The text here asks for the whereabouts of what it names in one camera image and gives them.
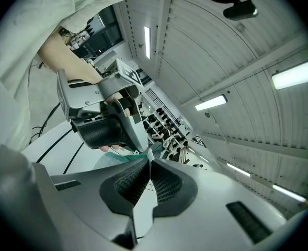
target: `black cable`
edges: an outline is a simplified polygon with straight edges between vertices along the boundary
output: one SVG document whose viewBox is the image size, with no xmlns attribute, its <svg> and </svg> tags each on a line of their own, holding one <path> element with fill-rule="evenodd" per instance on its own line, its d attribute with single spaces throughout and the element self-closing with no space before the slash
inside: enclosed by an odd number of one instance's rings
<svg viewBox="0 0 308 251">
<path fill-rule="evenodd" d="M 81 147 L 82 147 L 83 145 L 84 145 L 84 142 L 79 146 L 79 148 L 78 148 L 77 151 L 75 152 L 74 156 L 72 156 L 70 162 L 68 163 L 66 169 L 65 169 L 64 172 L 63 172 L 64 174 L 68 171 L 68 169 L 69 169 L 69 167 L 70 167 L 72 161 L 75 159 L 77 153 L 79 152 L 79 150 L 81 149 Z"/>
<path fill-rule="evenodd" d="M 51 145 L 49 147 L 48 150 L 46 150 L 44 152 L 44 154 L 41 155 L 41 157 L 37 160 L 37 163 L 41 162 L 41 160 L 51 151 L 52 148 L 55 147 L 56 144 L 58 144 L 66 135 L 68 135 L 70 133 L 70 131 L 72 131 L 72 129 L 70 129 L 68 132 L 66 132 L 63 136 L 61 136 L 58 140 L 56 140 L 53 145 Z"/>
<path fill-rule="evenodd" d="M 38 135 L 39 133 L 34 134 L 30 139 L 34 138 L 36 135 Z"/>
<path fill-rule="evenodd" d="M 30 80 L 30 69 L 32 69 L 32 64 L 33 64 L 33 60 L 30 62 L 29 69 L 28 69 L 28 86 L 29 86 L 29 80 Z"/>
<path fill-rule="evenodd" d="M 59 107 L 60 103 L 58 103 L 50 112 L 50 114 L 48 115 L 47 119 L 45 120 L 45 122 L 43 123 L 40 132 L 39 132 L 39 137 L 40 135 L 43 133 L 43 129 L 47 126 L 47 122 L 48 120 L 51 118 L 51 116 L 54 114 L 54 112 L 57 110 L 57 108 Z"/>
<path fill-rule="evenodd" d="M 32 143 L 32 139 L 36 136 L 36 135 L 38 135 L 39 133 L 36 133 L 36 134 L 34 134 L 31 138 L 30 138 L 30 141 L 29 141 L 29 144 L 31 144 Z"/>
<path fill-rule="evenodd" d="M 62 35 L 62 36 L 65 36 L 65 37 L 70 37 L 70 38 L 76 38 L 76 39 L 80 39 L 81 37 L 75 37 L 76 35 L 74 36 L 66 36 L 66 35 Z"/>
</svg>

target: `vent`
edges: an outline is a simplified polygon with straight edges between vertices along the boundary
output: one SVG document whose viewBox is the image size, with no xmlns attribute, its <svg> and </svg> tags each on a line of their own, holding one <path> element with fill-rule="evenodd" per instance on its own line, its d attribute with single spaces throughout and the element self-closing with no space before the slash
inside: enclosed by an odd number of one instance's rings
<svg viewBox="0 0 308 251">
<path fill-rule="evenodd" d="M 268 228 L 241 202 L 229 203 L 226 207 L 255 244 L 271 234 Z"/>
<path fill-rule="evenodd" d="M 69 188 L 78 186 L 80 184 L 81 183 L 79 181 L 77 181 L 77 180 L 71 180 L 71 181 L 68 181 L 68 182 L 63 182 L 63 183 L 55 184 L 55 187 L 56 187 L 56 189 L 58 191 L 61 191 L 61 190 L 65 190 L 65 189 L 69 189 Z"/>
</svg>

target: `teal cloth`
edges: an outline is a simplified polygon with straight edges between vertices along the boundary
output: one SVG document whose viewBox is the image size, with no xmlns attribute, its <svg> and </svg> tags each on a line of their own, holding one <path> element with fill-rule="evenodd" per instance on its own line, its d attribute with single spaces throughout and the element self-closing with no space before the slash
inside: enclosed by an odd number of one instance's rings
<svg viewBox="0 0 308 251">
<path fill-rule="evenodd" d="M 123 163 L 127 163 L 129 161 L 133 161 L 136 159 L 147 158 L 146 154 L 132 154 L 132 155 L 119 155 L 113 152 L 105 153 L 96 163 L 93 169 L 101 169 L 113 165 L 119 165 Z"/>
</svg>

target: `equipment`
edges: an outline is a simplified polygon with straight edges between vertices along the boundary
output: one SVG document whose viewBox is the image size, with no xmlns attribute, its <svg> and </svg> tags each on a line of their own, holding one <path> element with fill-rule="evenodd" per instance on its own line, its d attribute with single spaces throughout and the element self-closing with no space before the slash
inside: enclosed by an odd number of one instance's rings
<svg viewBox="0 0 308 251">
<path fill-rule="evenodd" d="M 83 81 L 69 85 L 64 71 L 58 71 L 57 91 L 66 119 L 91 149 L 127 145 L 142 153 L 148 140 L 135 102 L 139 95 L 136 85 L 142 86 L 139 76 L 120 60 L 106 71 L 109 76 L 94 85 Z M 116 92 L 123 98 L 105 103 Z M 130 116 L 124 111 L 127 108 Z"/>
<path fill-rule="evenodd" d="M 150 179 L 158 206 L 138 243 L 133 208 Z M 283 236 L 270 234 L 286 222 L 268 202 L 216 172 L 141 158 L 50 177 L 42 164 L 4 146 L 0 215 L 32 249 L 58 251 L 274 250 L 268 240 Z"/>
</svg>

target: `cable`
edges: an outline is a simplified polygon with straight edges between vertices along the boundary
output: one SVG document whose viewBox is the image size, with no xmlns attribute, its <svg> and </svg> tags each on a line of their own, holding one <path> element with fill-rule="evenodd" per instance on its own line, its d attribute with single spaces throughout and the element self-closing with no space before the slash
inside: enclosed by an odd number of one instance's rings
<svg viewBox="0 0 308 251">
<path fill-rule="evenodd" d="M 62 35 L 62 36 L 65 36 L 65 37 L 70 37 L 70 38 L 76 38 L 76 39 L 80 39 L 81 37 L 75 37 L 76 35 L 74 36 L 66 36 L 66 35 Z"/>
<path fill-rule="evenodd" d="M 51 116 L 54 114 L 54 112 L 57 110 L 57 108 L 60 106 L 60 103 L 58 103 L 50 112 L 50 114 L 48 115 L 47 119 L 45 120 L 45 122 L 43 123 L 40 132 L 39 132 L 39 137 L 41 136 L 41 134 L 43 133 L 43 129 L 47 126 L 47 122 L 48 120 L 51 118 Z"/>
<path fill-rule="evenodd" d="M 38 135 L 39 133 L 34 134 L 30 139 L 34 138 L 36 135 Z"/>
<path fill-rule="evenodd" d="M 84 145 L 84 142 L 79 146 L 79 148 L 78 148 L 77 151 L 75 152 L 74 156 L 72 156 L 72 158 L 71 158 L 70 162 L 68 163 L 66 169 L 64 170 L 63 174 L 65 174 L 65 173 L 68 171 L 68 169 L 69 169 L 69 167 L 70 167 L 72 161 L 74 160 L 74 158 L 76 157 L 77 153 L 79 152 L 79 150 L 82 148 L 83 145 Z"/>
<path fill-rule="evenodd" d="M 56 146 L 56 144 L 58 144 L 66 135 L 68 135 L 70 132 L 72 131 L 72 129 L 70 129 L 68 132 L 66 132 L 63 136 L 61 136 L 58 140 L 56 140 L 53 145 L 51 145 L 48 150 L 46 150 L 44 152 L 44 154 L 41 155 L 41 157 L 37 160 L 37 163 L 40 163 L 41 160 L 51 151 L 52 148 L 54 148 Z"/>
<path fill-rule="evenodd" d="M 31 144 L 32 143 L 32 139 L 36 136 L 36 135 L 38 135 L 39 133 L 36 133 L 36 134 L 34 134 L 31 138 L 30 138 L 30 141 L 29 141 L 29 144 Z"/>
</svg>

